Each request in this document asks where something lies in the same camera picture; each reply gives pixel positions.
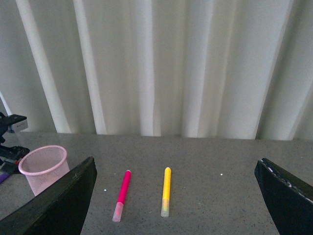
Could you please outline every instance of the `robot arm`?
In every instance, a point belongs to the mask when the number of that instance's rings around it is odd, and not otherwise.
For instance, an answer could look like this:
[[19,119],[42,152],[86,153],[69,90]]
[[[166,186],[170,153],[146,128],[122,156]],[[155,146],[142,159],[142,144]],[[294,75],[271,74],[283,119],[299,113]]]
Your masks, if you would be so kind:
[[29,153],[29,149],[21,146],[5,147],[1,145],[5,142],[2,135],[5,132],[16,133],[27,127],[27,117],[16,114],[5,116],[0,112],[0,171],[9,174],[19,173],[19,162]]

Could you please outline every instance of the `speckled table surface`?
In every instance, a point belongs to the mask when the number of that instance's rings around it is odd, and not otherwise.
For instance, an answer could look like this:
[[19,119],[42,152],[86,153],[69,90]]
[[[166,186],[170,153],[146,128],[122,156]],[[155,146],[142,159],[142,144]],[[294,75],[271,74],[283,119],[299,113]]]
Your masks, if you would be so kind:
[[[83,235],[278,234],[254,168],[268,158],[313,185],[313,142],[81,134],[5,134],[5,146],[57,144],[72,169],[95,158],[97,180]],[[160,216],[164,169],[172,169],[170,216]],[[119,223],[112,222],[124,172],[132,179]],[[26,178],[0,185],[0,219],[34,197]]]

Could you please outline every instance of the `pink marker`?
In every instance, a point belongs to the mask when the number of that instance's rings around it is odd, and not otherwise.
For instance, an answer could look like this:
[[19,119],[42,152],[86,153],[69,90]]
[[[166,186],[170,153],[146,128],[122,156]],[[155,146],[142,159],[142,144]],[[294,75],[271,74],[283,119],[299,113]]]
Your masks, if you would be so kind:
[[117,199],[114,215],[113,215],[113,222],[121,221],[122,211],[126,199],[127,189],[129,185],[129,181],[131,180],[132,173],[130,170],[127,170],[124,175],[121,191],[119,192],[119,196]]

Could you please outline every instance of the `mesh pencil cup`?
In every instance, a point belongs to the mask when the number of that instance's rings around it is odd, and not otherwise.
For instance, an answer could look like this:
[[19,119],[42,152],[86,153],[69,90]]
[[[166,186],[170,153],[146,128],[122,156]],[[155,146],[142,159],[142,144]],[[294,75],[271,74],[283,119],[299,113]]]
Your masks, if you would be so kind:
[[69,172],[67,151],[57,145],[37,148],[20,161],[19,171],[37,196]]

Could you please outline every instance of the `yellow marker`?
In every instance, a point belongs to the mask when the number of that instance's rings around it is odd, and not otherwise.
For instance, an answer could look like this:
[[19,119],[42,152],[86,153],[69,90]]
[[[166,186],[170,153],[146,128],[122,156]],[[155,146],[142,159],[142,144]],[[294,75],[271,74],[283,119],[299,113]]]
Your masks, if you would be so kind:
[[171,189],[171,169],[167,167],[164,171],[164,185],[161,216],[168,217],[170,206],[170,189]]

